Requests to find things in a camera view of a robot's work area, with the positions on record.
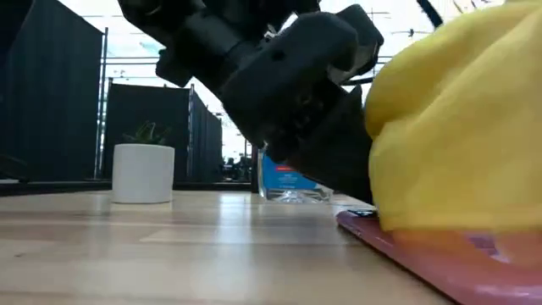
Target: wooden tabletop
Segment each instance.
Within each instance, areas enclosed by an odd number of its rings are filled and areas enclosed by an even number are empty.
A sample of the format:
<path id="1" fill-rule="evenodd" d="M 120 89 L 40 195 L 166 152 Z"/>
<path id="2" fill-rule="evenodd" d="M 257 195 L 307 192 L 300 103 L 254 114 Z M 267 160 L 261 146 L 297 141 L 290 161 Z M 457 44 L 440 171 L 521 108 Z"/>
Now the wooden tabletop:
<path id="1" fill-rule="evenodd" d="M 0 304 L 291 305 L 448 302 L 339 230 L 337 204 L 180 191 L 0 197 Z"/>

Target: pink tray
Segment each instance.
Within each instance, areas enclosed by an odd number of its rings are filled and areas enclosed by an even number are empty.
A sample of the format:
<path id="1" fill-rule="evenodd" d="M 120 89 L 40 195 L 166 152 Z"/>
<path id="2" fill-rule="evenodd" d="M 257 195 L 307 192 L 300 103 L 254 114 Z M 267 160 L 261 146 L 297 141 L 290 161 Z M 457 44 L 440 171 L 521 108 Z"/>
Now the pink tray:
<path id="1" fill-rule="evenodd" d="M 542 304 L 542 269 L 500 259 L 487 236 L 461 235 L 468 245 L 472 244 L 473 252 L 481 253 L 469 257 L 434 248 L 413 251 L 383 232 L 375 218 L 342 212 L 337 220 L 340 226 L 461 304 Z M 542 256 L 542 252 L 534 251 L 533 255 Z"/>

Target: potted plant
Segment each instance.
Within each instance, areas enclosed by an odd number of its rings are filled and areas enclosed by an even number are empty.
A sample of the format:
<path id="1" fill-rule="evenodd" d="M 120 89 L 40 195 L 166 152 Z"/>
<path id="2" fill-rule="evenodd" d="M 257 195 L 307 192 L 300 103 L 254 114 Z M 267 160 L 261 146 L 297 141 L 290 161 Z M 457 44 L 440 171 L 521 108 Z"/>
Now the potted plant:
<path id="1" fill-rule="evenodd" d="M 113 153 L 113 202 L 161 203 L 172 199 L 174 149 L 165 146 L 170 128 L 145 122 Z"/>

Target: metal pole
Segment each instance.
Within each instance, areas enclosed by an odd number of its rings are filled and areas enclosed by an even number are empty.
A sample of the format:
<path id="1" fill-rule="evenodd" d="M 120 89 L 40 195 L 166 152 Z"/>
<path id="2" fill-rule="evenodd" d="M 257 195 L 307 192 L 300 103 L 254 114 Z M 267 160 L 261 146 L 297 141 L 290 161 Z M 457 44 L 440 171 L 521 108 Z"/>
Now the metal pole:
<path id="1" fill-rule="evenodd" d="M 96 155 L 94 163 L 94 179 L 102 177 L 102 133 L 103 133 L 103 106 L 105 104 L 105 74 L 108 66 L 108 38 L 109 28 L 105 28 L 103 35 L 103 50 L 102 50 L 102 85 L 100 87 L 100 102 L 98 104 L 98 128 L 96 134 Z"/>

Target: green plant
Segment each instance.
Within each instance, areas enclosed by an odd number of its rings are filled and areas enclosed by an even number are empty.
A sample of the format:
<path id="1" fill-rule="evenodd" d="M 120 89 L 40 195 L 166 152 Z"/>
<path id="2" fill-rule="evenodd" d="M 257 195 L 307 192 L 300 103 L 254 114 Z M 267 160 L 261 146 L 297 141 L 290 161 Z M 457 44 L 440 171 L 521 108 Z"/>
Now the green plant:
<path id="1" fill-rule="evenodd" d="M 171 128 L 166 128 L 158 132 L 157 124 L 147 121 L 139 127 L 133 136 L 123 134 L 123 138 L 128 143 L 165 145 L 170 132 Z"/>

